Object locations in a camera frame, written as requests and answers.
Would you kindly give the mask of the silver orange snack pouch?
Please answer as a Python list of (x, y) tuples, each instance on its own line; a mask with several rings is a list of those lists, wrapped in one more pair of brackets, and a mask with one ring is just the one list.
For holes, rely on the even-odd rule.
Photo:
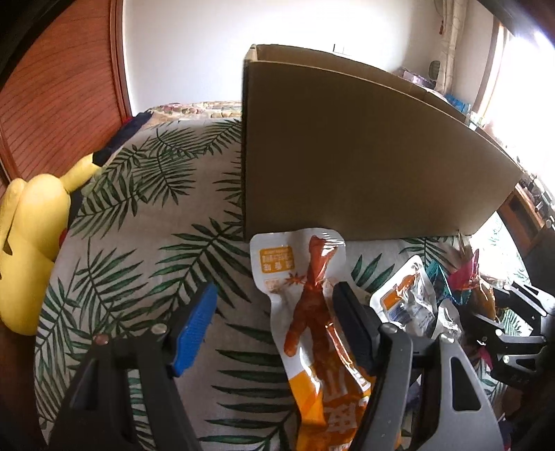
[(432, 336), (436, 326), (436, 293), (418, 255), (411, 256), (370, 296), (370, 307), (381, 321), (392, 322), (415, 337)]

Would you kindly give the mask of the pink foil snack wrapper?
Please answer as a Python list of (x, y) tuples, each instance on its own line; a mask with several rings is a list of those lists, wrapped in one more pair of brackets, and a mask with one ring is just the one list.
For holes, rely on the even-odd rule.
[(448, 277), (449, 287), (452, 291), (471, 290), (479, 284), (479, 255), (480, 251), (476, 250), (469, 261)]

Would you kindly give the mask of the orange chicken foot snack pack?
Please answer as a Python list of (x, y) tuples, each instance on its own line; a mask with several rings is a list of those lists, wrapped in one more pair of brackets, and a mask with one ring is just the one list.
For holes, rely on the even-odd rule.
[(335, 313), (333, 288), (348, 279), (346, 244), (332, 229), (257, 234), (250, 262), (271, 304), (271, 333), (300, 414), (299, 450), (346, 450), (375, 378), (359, 366)]

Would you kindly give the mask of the wooden cabinet desk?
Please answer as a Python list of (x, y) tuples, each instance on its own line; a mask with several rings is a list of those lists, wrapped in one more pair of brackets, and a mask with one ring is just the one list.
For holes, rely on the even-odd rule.
[(522, 258), (554, 246), (554, 195), (538, 176), (524, 172), (498, 215)]

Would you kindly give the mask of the teal snack wrapper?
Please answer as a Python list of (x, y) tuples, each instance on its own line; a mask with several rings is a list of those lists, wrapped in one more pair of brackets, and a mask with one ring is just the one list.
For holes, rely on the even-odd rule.
[(450, 300), (456, 305), (465, 305), (469, 302), (469, 292), (461, 290), (452, 291), (446, 272), (444, 272), (442, 266), (436, 260), (432, 260), (427, 266), (426, 274), (436, 294), (436, 305), (441, 304), (445, 300)]

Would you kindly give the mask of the yellow Pikachu plush toy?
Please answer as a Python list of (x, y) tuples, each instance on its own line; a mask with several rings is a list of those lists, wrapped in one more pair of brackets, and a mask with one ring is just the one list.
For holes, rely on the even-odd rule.
[(66, 174), (13, 179), (1, 199), (1, 321), (15, 333), (37, 333), (41, 305), (67, 230), (70, 194), (100, 167), (93, 156)]

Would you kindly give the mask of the brown cardboard box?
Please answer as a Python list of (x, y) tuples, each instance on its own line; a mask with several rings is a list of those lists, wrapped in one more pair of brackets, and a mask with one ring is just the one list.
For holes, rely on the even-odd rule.
[(520, 167), (437, 95), (332, 53), (255, 44), (244, 60), (244, 235), (470, 235)]

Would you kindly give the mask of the floral quilt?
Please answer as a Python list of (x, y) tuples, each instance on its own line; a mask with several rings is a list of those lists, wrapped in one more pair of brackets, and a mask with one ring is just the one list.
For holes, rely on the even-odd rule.
[(195, 103), (172, 102), (148, 108), (128, 118), (118, 132), (101, 149), (92, 153), (92, 163), (104, 166), (111, 156), (129, 141), (139, 130), (145, 130), (164, 122), (198, 120), (203, 118), (240, 118), (240, 101), (201, 101)]

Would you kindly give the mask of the wooden headboard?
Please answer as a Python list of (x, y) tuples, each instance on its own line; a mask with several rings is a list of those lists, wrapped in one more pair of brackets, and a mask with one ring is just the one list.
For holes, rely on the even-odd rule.
[(131, 117), (121, 1), (62, 1), (1, 87), (1, 180), (60, 176)]

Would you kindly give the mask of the patterned curtain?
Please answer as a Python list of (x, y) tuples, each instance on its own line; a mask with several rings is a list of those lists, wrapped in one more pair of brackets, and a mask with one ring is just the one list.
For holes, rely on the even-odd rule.
[(457, 46), (462, 37), (468, 0), (443, 0), (441, 2), (441, 52), (436, 90), (441, 94), (451, 91)]

